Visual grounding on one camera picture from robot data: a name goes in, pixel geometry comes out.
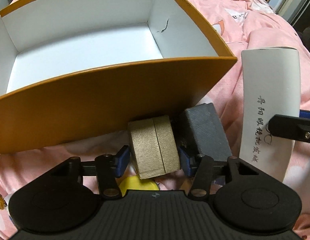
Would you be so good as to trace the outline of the yellow card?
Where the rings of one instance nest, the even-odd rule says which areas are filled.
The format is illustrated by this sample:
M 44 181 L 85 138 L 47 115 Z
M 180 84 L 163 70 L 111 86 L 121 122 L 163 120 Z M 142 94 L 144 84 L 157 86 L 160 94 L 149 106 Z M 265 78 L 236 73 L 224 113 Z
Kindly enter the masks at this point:
M 152 179 L 140 179 L 138 176 L 125 178 L 119 184 L 119 189 L 124 196 L 127 190 L 159 191 L 158 184 Z

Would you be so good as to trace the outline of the orange cardboard box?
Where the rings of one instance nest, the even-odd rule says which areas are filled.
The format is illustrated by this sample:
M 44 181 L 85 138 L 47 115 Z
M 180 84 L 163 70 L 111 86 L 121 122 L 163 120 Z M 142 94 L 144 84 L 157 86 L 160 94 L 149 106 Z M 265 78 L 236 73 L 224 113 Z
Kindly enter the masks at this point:
M 18 0 L 0 11 L 0 153 L 194 106 L 236 61 L 187 0 Z

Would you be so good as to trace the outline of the pink bedsheet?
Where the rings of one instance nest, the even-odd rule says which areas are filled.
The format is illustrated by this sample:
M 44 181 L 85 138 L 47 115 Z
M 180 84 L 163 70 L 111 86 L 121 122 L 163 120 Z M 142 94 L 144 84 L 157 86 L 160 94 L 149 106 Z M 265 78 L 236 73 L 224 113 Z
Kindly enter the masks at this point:
M 293 47 L 299 51 L 301 108 L 310 109 L 310 52 L 297 32 L 261 0 L 189 0 L 217 28 L 236 56 L 245 49 Z M 238 154 L 243 126 L 243 72 L 238 61 L 203 97 L 213 102 L 225 129 L 233 154 Z M 10 194 L 72 155 L 92 160 L 115 153 L 127 142 L 126 132 L 116 132 L 64 145 L 19 153 L 0 154 L 0 194 Z M 284 182 L 301 197 L 303 209 L 294 229 L 310 239 L 310 146 L 297 142 Z

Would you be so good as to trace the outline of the white glasses case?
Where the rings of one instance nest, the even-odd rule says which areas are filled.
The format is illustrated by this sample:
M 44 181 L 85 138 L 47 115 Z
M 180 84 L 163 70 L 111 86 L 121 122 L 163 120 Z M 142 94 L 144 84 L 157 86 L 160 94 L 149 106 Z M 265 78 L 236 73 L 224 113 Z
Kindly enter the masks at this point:
M 273 136 L 268 122 L 276 114 L 299 116 L 299 52 L 289 47 L 269 47 L 244 50 L 241 57 L 244 112 L 239 156 L 283 181 L 294 141 Z

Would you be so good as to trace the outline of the grey fabric case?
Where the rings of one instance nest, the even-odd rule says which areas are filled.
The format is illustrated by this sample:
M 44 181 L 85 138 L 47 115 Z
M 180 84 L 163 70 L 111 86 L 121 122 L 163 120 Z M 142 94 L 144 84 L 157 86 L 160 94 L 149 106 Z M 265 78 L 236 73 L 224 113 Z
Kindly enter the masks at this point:
M 230 146 L 213 103 L 188 108 L 185 116 L 186 153 L 207 155 L 215 161 L 227 161 Z

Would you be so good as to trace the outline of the gold fabric box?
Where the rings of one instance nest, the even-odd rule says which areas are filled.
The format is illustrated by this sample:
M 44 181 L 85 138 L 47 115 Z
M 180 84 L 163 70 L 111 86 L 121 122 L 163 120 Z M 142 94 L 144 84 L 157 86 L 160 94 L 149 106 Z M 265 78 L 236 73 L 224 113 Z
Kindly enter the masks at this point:
M 180 170 L 178 150 L 167 115 L 130 122 L 128 135 L 134 168 L 140 179 Z

